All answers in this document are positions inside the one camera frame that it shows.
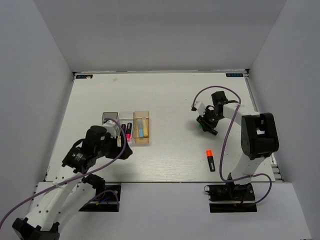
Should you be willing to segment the yellow highlighter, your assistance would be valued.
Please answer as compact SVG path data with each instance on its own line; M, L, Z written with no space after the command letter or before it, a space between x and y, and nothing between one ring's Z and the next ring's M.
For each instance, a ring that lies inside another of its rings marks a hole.
M118 136L117 136L117 147L122 148L123 147L123 141L124 137L122 134L122 131L126 131L126 125L124 123L121 124L121 128L118 130Z

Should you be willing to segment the orange highlighter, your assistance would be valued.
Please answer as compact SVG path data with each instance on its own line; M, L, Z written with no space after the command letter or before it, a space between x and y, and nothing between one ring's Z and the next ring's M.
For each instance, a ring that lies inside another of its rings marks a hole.
M215 172L216 168L215 168L214 157L211 149L206 150L206 157L207 157L210 172Z

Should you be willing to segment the pink highlighter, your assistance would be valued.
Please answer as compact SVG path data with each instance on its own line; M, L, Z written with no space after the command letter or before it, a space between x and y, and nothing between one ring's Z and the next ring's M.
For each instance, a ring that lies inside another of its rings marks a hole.
M127 138L128 140L131 138L132 126L133 126L133 124L132 124L131 122L128 122L127 125L126 125L125 134L126 134L126 138Z

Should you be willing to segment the light blue marker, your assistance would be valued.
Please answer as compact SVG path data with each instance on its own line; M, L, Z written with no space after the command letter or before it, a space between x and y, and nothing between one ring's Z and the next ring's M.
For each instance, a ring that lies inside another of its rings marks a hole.
M137 129L138 129L138 137L143 138L144 137L144 128L143 128L143 122L141 118L137 119Z

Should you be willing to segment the cream highlighter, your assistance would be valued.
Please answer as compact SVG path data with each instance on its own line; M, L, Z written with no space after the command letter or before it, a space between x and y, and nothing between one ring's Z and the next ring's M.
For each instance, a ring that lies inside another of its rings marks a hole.
M146 118L142 119L142 132L143 137L148 138L149 137L149 128L148 128L148 121Z

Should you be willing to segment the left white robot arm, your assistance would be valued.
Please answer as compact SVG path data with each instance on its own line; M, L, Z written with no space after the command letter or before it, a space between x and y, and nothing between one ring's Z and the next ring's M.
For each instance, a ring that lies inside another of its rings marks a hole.
M90 171L100 158L126 160L133 151L125 132L113 137L105 127L91 126L64 159L55 181L38 204L12 228L21 240L57 240L66 223L87 203L108 192L106 181Z

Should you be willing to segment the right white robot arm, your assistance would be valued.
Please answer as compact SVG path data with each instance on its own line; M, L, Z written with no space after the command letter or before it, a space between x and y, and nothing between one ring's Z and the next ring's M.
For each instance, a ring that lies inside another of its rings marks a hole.
M217 91L211 98L212 105L194 99L191 110L198 112L196 120L202 130L215 136L218 134L216 127L223 119L230 120L227 137L234 123L240 126L241 157L228 178L222 178L226 184L226 195L236 200L249 187L260 164L279 149L275 119L272 113L245 109L238 95L235 100L229 100L224 91Z

